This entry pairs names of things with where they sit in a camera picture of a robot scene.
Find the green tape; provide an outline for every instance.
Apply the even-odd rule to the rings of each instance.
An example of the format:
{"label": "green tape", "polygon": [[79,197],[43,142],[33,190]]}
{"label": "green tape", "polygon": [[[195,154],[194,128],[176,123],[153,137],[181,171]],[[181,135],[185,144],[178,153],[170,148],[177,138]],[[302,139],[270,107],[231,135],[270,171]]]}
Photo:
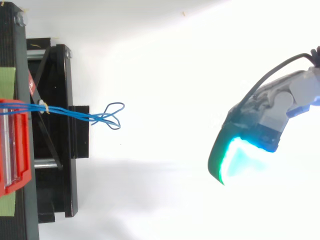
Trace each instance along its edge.
{"label": "green tape", "polygon": [[14,217],[16,192],[0,197],[0,217]]}
{"label": "green tape", "polygon": [[[15,67],[0,67],[0,99],[13,99],[15,93]],[[0,197],[0,217],[14,217],[16,192]]]}
{"label": "green tape", "polygon": [[13,99],[15,92],[15,67],[0,67],[0,98]]}

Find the black cable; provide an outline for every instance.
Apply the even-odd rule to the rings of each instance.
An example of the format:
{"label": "black cable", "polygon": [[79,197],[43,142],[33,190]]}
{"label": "black cable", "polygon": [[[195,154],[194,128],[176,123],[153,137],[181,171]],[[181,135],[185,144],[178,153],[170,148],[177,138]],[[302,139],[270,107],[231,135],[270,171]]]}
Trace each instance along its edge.
{"label": "black cable", "polygon": [[315,65],[314,58],[308,53],[301,53],[296,56],[290,57],[289,59],[285,60],[284,62],[280,63],[278,66],[267,72],[251,89],[250,91],[244,96],[244,98],[238,103],[236,107],[234,107],[233,111],[230,113],[230,120],[232,121],[235,119],[238,114],[240,113],[241,108],[246,104],[246,102],[250,99],[250,97],[256,92],[256,90],[274,73],[282,69],[283,67],[287,66],[288,64],[294,62],[295,60],[306,58],[308,59],[313,65]]}

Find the translucent plastic cover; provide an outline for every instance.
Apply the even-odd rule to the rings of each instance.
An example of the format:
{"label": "translucent plastic cover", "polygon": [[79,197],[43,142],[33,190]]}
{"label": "translucent plastic cover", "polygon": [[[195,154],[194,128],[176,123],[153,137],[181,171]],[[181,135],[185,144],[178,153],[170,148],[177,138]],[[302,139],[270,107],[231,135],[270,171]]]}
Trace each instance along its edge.
{"label": "translucent plastic cover", "polygon": [[[8,109],[0,109],[0,113],[7,113]],[[2,173],[4,176],[4,186],[10,186],[19,180],[16,158],[16,137],[14,115],[0,115],[0,138]]]}

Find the screw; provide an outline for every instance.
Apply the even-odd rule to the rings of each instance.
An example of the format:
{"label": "screw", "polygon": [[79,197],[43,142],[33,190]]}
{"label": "screw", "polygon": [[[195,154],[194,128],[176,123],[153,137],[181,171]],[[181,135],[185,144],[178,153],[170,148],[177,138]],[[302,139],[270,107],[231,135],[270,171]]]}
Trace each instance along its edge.
{"label": "screw", "polygon": [[68,59],[72,59],[73,57],[72,51],[70,49],[65,50],[65,55]]}
{"label": "screw", "polygon": [[24,11],[19,11],[14,18],[14,22],[20,27],[25,27],[28,24],[26,13]]}

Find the blue wire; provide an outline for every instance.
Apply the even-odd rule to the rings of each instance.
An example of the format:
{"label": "blue wire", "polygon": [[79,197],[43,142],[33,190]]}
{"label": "blue wire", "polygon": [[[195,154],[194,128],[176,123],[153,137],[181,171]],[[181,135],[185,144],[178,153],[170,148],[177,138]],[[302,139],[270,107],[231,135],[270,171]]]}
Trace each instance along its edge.
{"label": "blue wire", "polygon": [[[120,109],[114,111],[113,113],[106,113],[108,108],[111,105],[116,105],[116,104],[122,105],[122,107]],[[113,103],[108,104],[108,106],[106,106],[103,113],[98,113],[98,114],[85,114],[82,112],[70,111],[70,110],[67,110],[67,109],[64,109],[64,108],[58,107],[58,106],[49,106],[48,111],[49,111],[49,113],[65,115],[65,116],[68,116],[71,118],[79,119],[81,121],[94,122],[91,125],[95,125],[98,122],[105,123],[112,130],[118,130],[121,128],[121,124],[120,124],[119,119],[115,116],[115,114],[122,111],[124,108],[125,108],[125,105],[122,102],[113,102]],[[0,116],[21,114],[21,113],[27,113],[27,112],[46,112],[47,111],[47,109],[44,105],[20,103],[20,102],[0,103],[0,109],[13,110],[13,111],[8,111],[8,112],[0,112]],[[106,119],[109,117],[114,118],[117,123]]]}

